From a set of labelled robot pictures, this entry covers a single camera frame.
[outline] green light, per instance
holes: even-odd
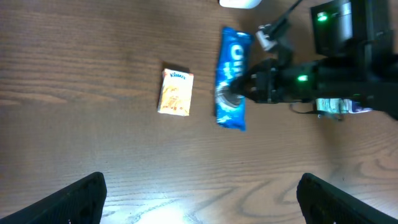
[[[325,22],[328,20],[328,15],[325,12],[318,13],[318,21]]]
[[[300,82],[308,81],[308,75],[301,75],[297,78],[297,80]]]

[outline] wooden surface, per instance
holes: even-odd
[[[398,125],[383,113],[336,123],[248,102],[246,133],[215,123],[221,28],[254,31],[292,2],[0,1],[0,217],[100,171],[102,223],[303,223],[304,172],[398,218]],[[297,62],[317,57],[321,2],[292,14]],[[195,74],[189,117],[156,112],[165,62]]]

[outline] wood grain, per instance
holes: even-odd
[[[317,58],[308,7],[321,2],[292,14],[297,62]],[[336,123],[248,102],[246,133],[215,124],[221,28],[252,32],[292,3],[0,1],[0,217],[100,171],[102,223],[303,223],[304,172],[398,218],[398,129],[383,113]],[[264,57],[256,44],[252,62]],[[165,62],[195,74],[189,117],[156,112]]]

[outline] black object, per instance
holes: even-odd
[[[334,0],[311,8],[317,53],[327,58],[301,65],[292,65],[293,51],[283,38],[288,15],[257,33],[263,49],[277,52],[278,59],[266,59],[235,79],[232,93],[256,103],[349,99],[398,118],[398,55],[388,0]]]
[[[104,175],[95,172],[21,211],[0,219],[0,224],[99,224],[105,198]]]
[[[307,224],[398,223],[312,174],[303,175],[297,186],[297,200]]]

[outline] blue snack bar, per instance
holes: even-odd
[[[229,84],[243,75],[248,67],[253,36],[225,27],[222,33],[220,58],[216,69],[216,118],[224,128],[246,130],[244,97],[230,93]]]

